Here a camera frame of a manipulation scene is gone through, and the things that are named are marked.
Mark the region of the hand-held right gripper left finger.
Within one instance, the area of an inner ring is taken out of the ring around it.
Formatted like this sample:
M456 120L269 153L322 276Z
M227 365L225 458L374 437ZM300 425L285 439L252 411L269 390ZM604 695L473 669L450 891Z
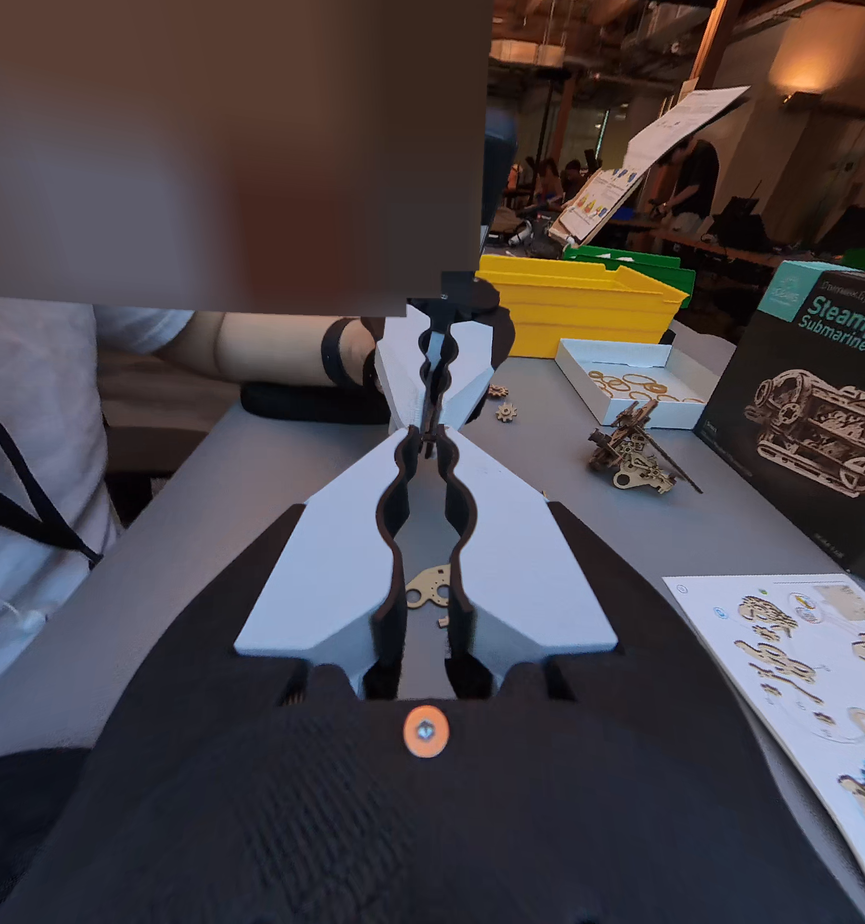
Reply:
M420 432L402 428L313 494L237 636L241 655L340 667L362 698L396 694L407 627L402 554Z

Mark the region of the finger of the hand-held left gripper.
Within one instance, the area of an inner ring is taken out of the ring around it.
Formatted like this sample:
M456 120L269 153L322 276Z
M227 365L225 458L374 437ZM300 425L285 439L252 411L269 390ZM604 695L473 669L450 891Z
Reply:
M375 368L391 414L391 431L415 426L420 434L431 433L427 386L422 369L427 365L431 320L408 305L403 317L384 320L376 344Z
M463 427L487 392L494 366L494 330L478 321L454 323L445 342L454 354L438 382L434 425Z

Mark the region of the perforated wooden plate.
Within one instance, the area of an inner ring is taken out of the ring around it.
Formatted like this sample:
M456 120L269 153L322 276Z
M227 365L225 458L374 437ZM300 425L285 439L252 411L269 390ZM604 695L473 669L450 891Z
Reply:
M440 608L449 604L451 567L449 564L436 565L417 574L406 584L407 606L417 609L427 603Z

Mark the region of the person's left forearm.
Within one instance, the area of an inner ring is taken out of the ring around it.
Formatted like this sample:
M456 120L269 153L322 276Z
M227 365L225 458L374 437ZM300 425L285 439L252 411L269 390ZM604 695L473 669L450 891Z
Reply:
M330 386L322 343L337 317L197 311L155 352L189 372L237 385Z

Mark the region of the grey desk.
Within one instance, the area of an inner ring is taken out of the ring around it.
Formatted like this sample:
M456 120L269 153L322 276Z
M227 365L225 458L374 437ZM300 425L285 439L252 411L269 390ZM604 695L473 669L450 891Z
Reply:
M0 922L865 922L690 629L564 506L620 644L435 701L431 759L405 701L229 653L294 516L156 641Z

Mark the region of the black honeycomb cushion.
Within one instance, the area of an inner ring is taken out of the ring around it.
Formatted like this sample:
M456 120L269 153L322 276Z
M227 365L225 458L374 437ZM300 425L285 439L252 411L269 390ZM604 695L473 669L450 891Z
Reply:
M347 425L387 425L391 411L373 386L288 386L249 383L241 387L241 405L266 420Z

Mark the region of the white cardboard tray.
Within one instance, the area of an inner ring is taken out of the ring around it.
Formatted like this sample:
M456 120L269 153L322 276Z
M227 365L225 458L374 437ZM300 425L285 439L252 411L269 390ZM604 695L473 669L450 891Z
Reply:
M600 369L619 375L643 373L662 382L679 381L683 387L707 399L704 405L659 400L649 419L648 426L652 429L692 430L719 381L718 375L686 353L663 344L562 339L555 361L596 421L603 426L611 426L632 402L638 401L643 405L648 400L609 398L588 378L588 370Z

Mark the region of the yellow plastic bin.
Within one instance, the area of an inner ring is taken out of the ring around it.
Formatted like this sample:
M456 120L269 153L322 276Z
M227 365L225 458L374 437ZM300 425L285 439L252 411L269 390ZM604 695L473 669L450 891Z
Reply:
M553 359L563 339L657 344L686 297L623 262L486 254L477 275L510 312L512 357Z

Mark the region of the dark blue panel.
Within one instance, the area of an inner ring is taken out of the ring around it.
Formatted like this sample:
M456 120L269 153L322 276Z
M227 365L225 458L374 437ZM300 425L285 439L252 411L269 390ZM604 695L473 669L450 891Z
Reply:
M518 150L516 116L500 107L485 112L482 228L492 226Z

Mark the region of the half-built wooden model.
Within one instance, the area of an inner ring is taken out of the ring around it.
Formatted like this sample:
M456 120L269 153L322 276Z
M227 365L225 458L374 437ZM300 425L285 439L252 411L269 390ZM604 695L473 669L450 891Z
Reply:
M647 487L663 495L672 491L678 480L703 494L698 484L648 434L647 426L659 400L641 405L632 402L611 423L613 433L601 430L588 439L595 450L588 458L588 468L611 472L611 484L619 490Z

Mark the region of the colourful printed sheet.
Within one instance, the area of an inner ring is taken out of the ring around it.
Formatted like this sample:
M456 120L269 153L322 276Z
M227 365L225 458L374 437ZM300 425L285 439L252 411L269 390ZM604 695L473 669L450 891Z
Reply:
M548 235L563 245L587 244L638 188L646 171L618 168L593 174L549 228Z

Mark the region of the white info sheet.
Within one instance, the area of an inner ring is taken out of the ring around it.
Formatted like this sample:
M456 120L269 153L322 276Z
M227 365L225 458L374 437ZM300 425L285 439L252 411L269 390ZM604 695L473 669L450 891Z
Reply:
M680 141L743 104L750 86L715 90L693 90L664 115L650 123L629 141L623 168L637 174L651 166Z

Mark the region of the wooden background table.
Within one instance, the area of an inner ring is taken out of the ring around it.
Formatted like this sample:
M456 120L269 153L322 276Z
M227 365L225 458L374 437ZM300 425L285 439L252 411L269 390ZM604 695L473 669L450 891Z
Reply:
M793 253L775 253L771 251L766 253L743 248L723 247L711 241L703 241L695 237L677 234L667 228L655 227L650 229L649 232L655 239L674 244L675 246L704 251L716 257L725 258L726 260L744 261L773 270L778 268L784 261L819 261L819 258L809 251Z

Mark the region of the black model kit box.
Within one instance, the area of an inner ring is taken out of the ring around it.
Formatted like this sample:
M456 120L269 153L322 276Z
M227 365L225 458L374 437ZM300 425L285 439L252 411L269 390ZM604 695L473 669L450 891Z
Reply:
M694 431L865 579L865 271L783 262Z

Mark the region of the metal ceiling duct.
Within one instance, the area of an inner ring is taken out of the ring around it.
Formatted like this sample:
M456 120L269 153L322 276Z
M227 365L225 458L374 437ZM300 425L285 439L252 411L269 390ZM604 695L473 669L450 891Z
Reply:
M565 61L565 46L528 40L492 40L489 56L501 64L560 68Z

